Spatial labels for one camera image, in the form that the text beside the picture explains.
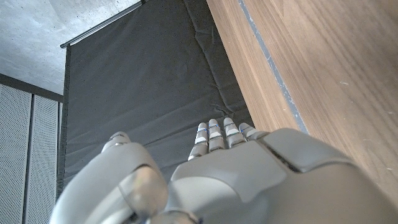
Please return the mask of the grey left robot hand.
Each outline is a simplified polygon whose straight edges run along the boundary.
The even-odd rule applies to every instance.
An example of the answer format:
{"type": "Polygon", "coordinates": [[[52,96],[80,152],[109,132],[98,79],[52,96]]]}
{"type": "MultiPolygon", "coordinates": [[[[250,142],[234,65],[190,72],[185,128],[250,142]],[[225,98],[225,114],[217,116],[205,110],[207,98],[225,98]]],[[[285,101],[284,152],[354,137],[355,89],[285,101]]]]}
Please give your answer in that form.
{"type": "Polygon", "coordinates": [[[300,131],[226,118],[198,126],[165,180],[115,133],[67,185],[51,223],[396,223],[397,207],[341,151],[300,131]]]}

